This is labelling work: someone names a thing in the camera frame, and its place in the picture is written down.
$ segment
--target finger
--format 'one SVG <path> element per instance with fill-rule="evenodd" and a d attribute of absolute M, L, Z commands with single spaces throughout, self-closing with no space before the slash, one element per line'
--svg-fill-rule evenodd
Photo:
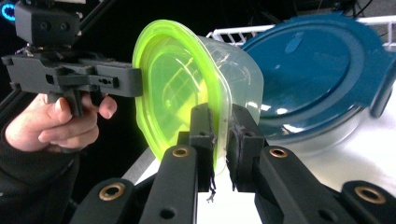
<path fill-rule="evenodd" d="M 53 145 L 58 145 L 60 147 L 65 148 L 78 148 L 86 147 L 89 144 L 92 144 L 99 136 L 99 128 L 95 126 L 93 129 L 81 133 L 78 136 L 74 136 L 68 139 L 59 140 L 51 142 Z"/>
<path fill-rule="evenodd" d="M 66 99 L 59 98 L 55 104 L 41 105 L 35 109 L 26 109 L 19 119 L 27 131 L 41 132 L 65 124 L 72 118 Z"/>
<path fill-rule="evenodd" d="M 110 96 L 106 96 L 102 103 L 99 105 L 99 114 L 104 119 L 111 119 L 117 111 L 117 103 Z"/>
<path fill-rule="evenodd" d="M 85 111 L 83 117 L 74 117 L 69 122 L 58 127 L 43 131 L 38 139 L 40 142 L 65 140 L 88 132 L 96 127 L 97 114 L 94 111 Z"/>

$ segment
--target plastic container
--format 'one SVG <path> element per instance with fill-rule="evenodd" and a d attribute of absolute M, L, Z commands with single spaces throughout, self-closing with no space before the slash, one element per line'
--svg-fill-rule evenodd
<path fill-rule="evenodd" d="M 313 151 L 359 125 L 362 111 L 381 116 L 396 75 L 371 28 L 339 14 L 293 18 L 242 46 L 266 88 L 259 127 L 272 145 Z"/>
<path fill-rule="evenodd" d="M 191 109 L 208 103 L 217 135 L 215 163 L 225 164 L 232 103 L 245 106 L 258 121 L 263 78 L 243 50 L 199 37 L 175 21 L 154 21 L 137 39 L 133 67 L 143 74 L 136 97 L 137 124 L 157 159 L 190 129 Z"/>

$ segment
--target human hand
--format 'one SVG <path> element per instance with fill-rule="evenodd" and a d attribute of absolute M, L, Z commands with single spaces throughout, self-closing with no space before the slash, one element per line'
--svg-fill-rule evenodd
<path fill-rule="evenodd" d="M 61 97 L 48 104 L 45 94 L 38 94 L 26 109 L 6 128 L 8 143 L 21 151 L 60 151 L 60 147 L 79 150 L 93 143 L 99 136 L 97 113 L 110 119 L 117 111 L 117 103 L 106 96 L 99 107 L 94 106 L 88 93 L 81 102 L 83 117 L 73 117 L 67 101 Z"/>

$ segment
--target person's thumb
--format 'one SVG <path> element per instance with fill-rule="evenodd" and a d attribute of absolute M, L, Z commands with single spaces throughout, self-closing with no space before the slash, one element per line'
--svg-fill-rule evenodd
<path fill-rule="evenodd" d="M 25 115 L 26 125 L 30 130 L 41 132 L 65 124 L 73 116 L 67 101 L 61 97 L 55 104 L 42 105 Z"/>

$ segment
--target translucent plastic container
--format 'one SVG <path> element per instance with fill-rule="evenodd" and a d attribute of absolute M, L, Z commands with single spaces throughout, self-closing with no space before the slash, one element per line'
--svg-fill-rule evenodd
<path fill-rule="evenodd" d="M 133 67 L 143 74 L 136 119 L 158 160 L 190 129 L 191 109 L 208 103 L 218 141 L 215 163 L 222 169 L 232 103 L 260 118 L 263 78 L 241 49 L 195 35 L 175 21 L 154 21 L 137 39 Z"/>

